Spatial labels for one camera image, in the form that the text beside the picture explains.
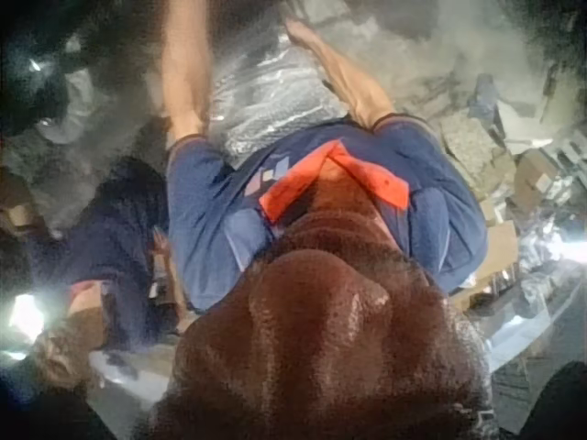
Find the orange stripe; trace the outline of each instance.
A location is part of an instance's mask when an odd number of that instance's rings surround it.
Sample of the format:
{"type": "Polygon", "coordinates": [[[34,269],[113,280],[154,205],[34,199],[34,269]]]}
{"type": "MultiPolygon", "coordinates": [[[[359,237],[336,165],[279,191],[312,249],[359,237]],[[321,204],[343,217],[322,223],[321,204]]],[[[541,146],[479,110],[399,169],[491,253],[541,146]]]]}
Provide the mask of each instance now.
{"type": "Polygon", "coordinates": [[[389,205],[405,210],[409,204],[409,186],[384,167],[353,158],[340,140],[327,142],[296,163],[259,199],[272,224],[316,180],[326,159],[332,159],[367,191],[389,205]]]}

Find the shirt sleeve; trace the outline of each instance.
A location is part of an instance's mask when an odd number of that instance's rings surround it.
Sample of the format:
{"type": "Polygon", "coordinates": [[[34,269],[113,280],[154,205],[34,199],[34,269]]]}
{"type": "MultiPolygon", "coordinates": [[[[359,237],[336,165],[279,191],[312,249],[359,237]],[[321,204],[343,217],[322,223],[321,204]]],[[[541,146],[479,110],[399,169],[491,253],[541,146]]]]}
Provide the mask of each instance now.
{"type": "Polygon", "coordinates": [[[404,158],[417,176],[417,186],[411,194],[413,218],[415,223],[428,225],[411,226],[413,247],[424,248],[420,245],[430,241],[430,237],[419,236],[423,231],[429,232],[435,222],[430,206],[447,217],[447,224],[442,227],[447,237],[445,250],[439,253],[434,278],[445,292],[454,291],[479,268],[487,253],[487,228],[479,203],[445,157],[426,122],[392,115],[375,127],[375,136],[385,148],[404,158]]]}
{"type": "Polygon", "coordinates": [[[167,172],[170,242],[180,278],[190,282],[194,272],[190,262],[207,227],[207,214],[229,185],[234,170],[203,137],[186,138],[173,149],[167,172]]]}

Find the blue shirt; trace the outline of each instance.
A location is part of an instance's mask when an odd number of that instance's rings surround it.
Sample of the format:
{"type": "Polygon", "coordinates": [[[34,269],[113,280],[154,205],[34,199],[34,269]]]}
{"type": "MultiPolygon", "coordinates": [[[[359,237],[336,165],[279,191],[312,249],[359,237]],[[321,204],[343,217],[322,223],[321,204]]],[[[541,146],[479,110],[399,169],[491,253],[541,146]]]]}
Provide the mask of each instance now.
{"type": "Polygon", "coordinates": [[[481,265],[487,230],[479,204],[419,119],[392,116],[376,133],[343,121],[316,126],[256,152],[238,170],[204,138],[188,137],[176,146],[168,169],[168,203],[173,255],[196,309],[222,300],[254,256],[287,227],[269,221],[261,196],[332,140],[408,183],[406,210],[381,200],[377,206],[399,248],[442,291],[453,292],[481,265]]]}

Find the person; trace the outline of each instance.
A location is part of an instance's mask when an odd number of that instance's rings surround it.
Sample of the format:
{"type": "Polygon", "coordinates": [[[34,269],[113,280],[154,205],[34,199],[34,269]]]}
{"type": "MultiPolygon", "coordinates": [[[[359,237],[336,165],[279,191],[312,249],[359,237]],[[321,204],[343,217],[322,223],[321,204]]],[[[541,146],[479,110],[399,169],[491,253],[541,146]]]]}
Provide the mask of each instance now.
{"type": "Polygon", "coordinates": [[[90,351],[138,350],[174,330],[174,278],[156,280],[156,261],[162,274],[172,274],[158,172],[138,159],[120,159],[63,238],[50,233],[26,184],[14,175],[10,182],[5,224],[26,250],[34,292],[51,321],[30,354],[45,385],[76,389],[91,377],[90,351]],[[151,299],[157,282],[164,294],[151,299]]]}
{"type": "Polygon", "coordinates": [[[205,313],[177,347],[150,435],[486,438],[480,343],[447,302],[482,262],[486,229],[433,132],[288,20],[351,121],[302,130],[234,170],[206,140],[206,1],[168,6],[170,243],[205,313]]]}

